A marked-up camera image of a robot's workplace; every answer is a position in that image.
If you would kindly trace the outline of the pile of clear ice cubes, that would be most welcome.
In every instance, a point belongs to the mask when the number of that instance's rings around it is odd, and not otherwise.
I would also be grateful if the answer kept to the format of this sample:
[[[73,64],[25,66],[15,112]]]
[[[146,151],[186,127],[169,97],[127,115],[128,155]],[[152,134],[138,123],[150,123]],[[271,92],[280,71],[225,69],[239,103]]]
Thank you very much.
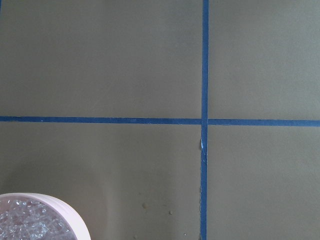
[[[30,198],[0,201],[2,240],[74,240],[66,221],[52,208]]]

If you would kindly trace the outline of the pink bowl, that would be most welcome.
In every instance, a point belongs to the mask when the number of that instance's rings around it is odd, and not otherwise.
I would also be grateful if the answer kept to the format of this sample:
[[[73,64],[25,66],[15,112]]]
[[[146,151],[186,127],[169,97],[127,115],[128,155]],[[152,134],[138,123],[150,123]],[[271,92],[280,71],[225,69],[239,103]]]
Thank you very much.
[[[39,193],[6,193],[0,196],[0,200],[5,198],[28,198],[42,202],[65,220],[73,232],[74,240],[89,240],[91,238],[89,230],[81,216],[70,205],[56,197]]]

